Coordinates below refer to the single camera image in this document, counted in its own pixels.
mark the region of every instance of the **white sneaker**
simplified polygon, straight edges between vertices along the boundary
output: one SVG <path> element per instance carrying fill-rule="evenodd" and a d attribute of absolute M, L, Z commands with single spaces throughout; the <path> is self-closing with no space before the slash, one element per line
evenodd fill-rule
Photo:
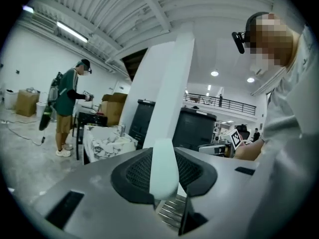
<path fill-rule="evenodd" d="M 61 151 L 57 150 L 55 153 L 59 157 L 69 157 L 71 156 L 71 152 L 66 149 L 62 149 Z"/>
<path fill-rule="evenodd" d="M 73 149 L 73 146 L 71 144 L 65 144 L 65 145 L 62 145 L 62 148 L 63 149 L 66 149 L 66 150 L 72 150 Z"/>

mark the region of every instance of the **green jacket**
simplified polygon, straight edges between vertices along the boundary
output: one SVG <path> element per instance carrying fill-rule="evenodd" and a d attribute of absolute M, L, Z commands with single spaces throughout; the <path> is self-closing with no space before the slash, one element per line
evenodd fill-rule
<path fill-rule="evenodd" d="M 75 99 L 68 97 L 69 90 L 75 90 L 78 83 L 78 74 L 75 69 L 68 70 L 62 77 L 59 86 L 59 97 L 55 104 L 57 114 L 62 116 L 70 116 L 73 114 Z"/>

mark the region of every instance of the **fluorescent light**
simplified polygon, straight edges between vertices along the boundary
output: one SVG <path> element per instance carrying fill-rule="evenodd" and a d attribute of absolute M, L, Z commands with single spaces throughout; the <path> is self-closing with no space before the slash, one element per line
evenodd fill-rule
<path fill-rule="evenodd" d="M 22 9 L 23 9 L 23 10 L 26 10 L 26 11 L 28 11 L 28 12 L 33 13 L 33 9 L 32 9 L 31 7 L 29 7 L 29 6 L 27 6 L 27 5 L 23 5 L 23 6 L 22 6 Z"/>
<path fill-rule="evenodd" d="M 255 79 L 254 79 L 254 78 L 248 78 L 247 81 L 248 81 L 249 83 L 252 83 L 252 82 L 255 81 Z"/>
<path fill-rule="evenodd" d="M 214 77 L 219 75 L 219 73 L 217 71 L 212 71 L 210 74 L 211 74 L 211 76 L 214 76 Z"/>
<path fill-rule="evenodd" d="M 66 26 L 65 24 L 63 24 L 63 23 L 61 23 L 59 21 L 56 24 L 57 24 L 58 27 L 64 29 L 65 31 L 67 31 L 70 34 L 74 35 L 75 37 L 79 38 L 81 41 L 88 42 L 88 38 L 86 38 L 83 35 L 75 32 L 73 29 L 71 29 L 70 27 Z"/>

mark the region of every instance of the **gray floor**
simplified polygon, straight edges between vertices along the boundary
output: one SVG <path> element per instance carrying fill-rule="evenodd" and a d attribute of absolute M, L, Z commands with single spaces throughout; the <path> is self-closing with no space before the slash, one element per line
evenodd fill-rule
<path fill-rule="evenodd" d="M 6 110 L 0 105 L 0 121 L 31 122 L 38 118 L 16 115 L 12 110 Z M 9 123 L 9 128 L 16 133 L 41 143 L 43 131 L 38 130 L 36 123 Z M 62 180 L 68 173 L 82 165 L 82 160 L 76 160 L 75 138 L 70 134 L 67 143 L 74 146 L 70 157 L 55 155 L 55 127 L 50 123 L 45 130 L 45 142 L 36 146 L 30 140 L 18 137 L 0 123 L 0 161 L 7 186 L 14 189 L 14 195 L 23 203 L 31 204 L 40 194 Z"/>

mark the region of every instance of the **white bin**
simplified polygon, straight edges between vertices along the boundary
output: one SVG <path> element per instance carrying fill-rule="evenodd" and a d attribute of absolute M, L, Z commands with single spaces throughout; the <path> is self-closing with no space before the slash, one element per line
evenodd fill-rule
<path fill-rule="evenodd" d="M 46 103 L 47 100 L 48 100 L 48 93 L 41 92 L 39 97 L 39 103 Z"/>
<path fill-rule="evenodd" d="M 36 116 L 38 118 L 42 117 L 45 106 L 46 106 L 46 104 L 44 104 L 44 103 L 40 103 L 40 102 L 36 103 Z"/>
<path fill-rule="evenodd" d="M 6 90 L 4 94 L 4 107 L 6 109 L 14 109 L 17 98 L 18 92 L 9 92 Z"/>

